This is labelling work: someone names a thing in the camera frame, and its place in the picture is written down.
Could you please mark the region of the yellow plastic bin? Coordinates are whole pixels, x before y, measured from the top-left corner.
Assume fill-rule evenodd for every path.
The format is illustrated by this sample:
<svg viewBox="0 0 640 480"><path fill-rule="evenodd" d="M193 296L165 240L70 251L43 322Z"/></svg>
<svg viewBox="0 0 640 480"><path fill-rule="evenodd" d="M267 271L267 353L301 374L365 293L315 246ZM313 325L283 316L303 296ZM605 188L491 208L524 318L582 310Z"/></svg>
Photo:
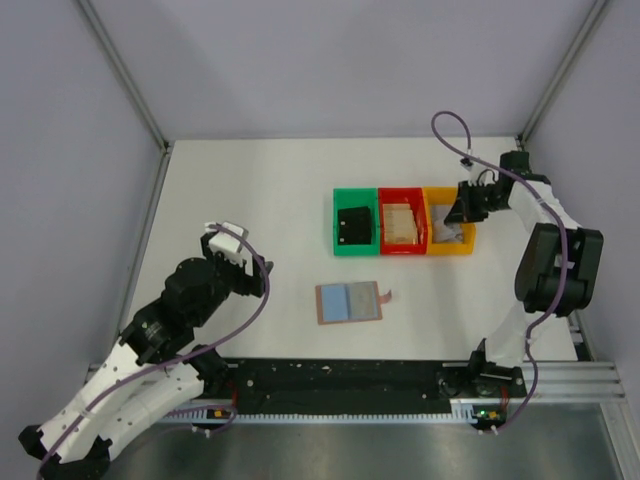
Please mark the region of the yellow plastic bin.
<svg viewBox="0 0 640 480"><path fill-rule="evenodd" d="M428 256L471 255L475 245L474 224L447 225L444 220L456 200L456 187L422 189L427 219Z"/></svg>

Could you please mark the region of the red plastic bin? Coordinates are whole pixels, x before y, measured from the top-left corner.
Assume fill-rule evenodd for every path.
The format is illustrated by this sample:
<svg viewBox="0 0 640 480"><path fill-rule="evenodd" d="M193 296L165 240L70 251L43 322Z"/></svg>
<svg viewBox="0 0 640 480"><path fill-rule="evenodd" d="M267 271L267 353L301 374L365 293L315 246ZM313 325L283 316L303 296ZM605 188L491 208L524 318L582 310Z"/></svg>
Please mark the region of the red plastic bin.
<svg viewBox="0 0 640 480"><path fill-rule="evenodd" d="M429 232L423 191L417 187L380 188L380 254L425 255Z"/></svg>

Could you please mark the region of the green plastic bin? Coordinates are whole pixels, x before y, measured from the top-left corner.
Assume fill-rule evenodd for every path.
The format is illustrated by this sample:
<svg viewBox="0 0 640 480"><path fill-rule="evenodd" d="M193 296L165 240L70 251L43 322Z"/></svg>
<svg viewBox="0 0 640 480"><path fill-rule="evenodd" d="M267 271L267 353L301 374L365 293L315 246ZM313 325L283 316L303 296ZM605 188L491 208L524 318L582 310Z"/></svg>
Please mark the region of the green plastic bin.
<svg viewBox="0 0 640 480"><path fill-rule="evenodd" d="M379 256L380 217L376 188L333 190L333 253L339 257Z"/></svg>

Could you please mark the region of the brown leather card holder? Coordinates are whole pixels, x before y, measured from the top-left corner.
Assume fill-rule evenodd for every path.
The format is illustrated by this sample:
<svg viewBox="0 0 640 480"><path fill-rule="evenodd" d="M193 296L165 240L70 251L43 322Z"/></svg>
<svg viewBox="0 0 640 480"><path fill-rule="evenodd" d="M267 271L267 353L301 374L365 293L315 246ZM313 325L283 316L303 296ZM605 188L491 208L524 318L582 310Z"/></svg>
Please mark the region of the brown leather card holder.
<svg viewBox="0 0 640 480"><path fill-rule="evenodd" d="M381 293L376 281L317 285L317 323L337 325L378 321L383 318L382 306L392 298L392 291Z"/></svg>

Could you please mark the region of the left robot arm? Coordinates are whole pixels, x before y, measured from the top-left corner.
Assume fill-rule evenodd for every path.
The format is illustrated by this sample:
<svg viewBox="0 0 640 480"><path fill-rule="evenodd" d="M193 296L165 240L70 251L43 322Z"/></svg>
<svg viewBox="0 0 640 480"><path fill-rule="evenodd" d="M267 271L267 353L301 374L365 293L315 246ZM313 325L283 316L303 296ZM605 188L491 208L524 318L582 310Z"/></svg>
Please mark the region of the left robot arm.
<svg viewBox="0 0 640 480"><path fill-rule="evenodd" d="M160 296L138 310L99 369L56 416L23 429L40 479L100 479L138 436L180 405L226 387L214 344L183 350L232 294L267 301L272 263L245 228L209 223L202 254L181 261Z"/></svg>

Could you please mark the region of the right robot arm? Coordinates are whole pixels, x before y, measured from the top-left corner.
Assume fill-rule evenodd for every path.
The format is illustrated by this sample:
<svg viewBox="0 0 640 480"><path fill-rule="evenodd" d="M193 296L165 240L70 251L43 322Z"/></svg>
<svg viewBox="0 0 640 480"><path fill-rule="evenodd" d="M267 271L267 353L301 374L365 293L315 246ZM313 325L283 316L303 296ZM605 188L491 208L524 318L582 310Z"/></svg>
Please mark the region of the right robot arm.
<svg viewBox="0 0 640 480"><path fill-rule="evenodd" d="M487 396L503 383L500 367L513 368L527 359L537 330L548 321L588 306L604 236L569 216L556 198L551 181L531 170L528 153L504 153L494 168L469 157L460 163L469 172L469 179L458 184L453 206L440 224L451 229L458 224L482 222L493 212L510 210L529 234L514 279L516 304L479 345L486 360L466 372L469 388Z"/></svg>

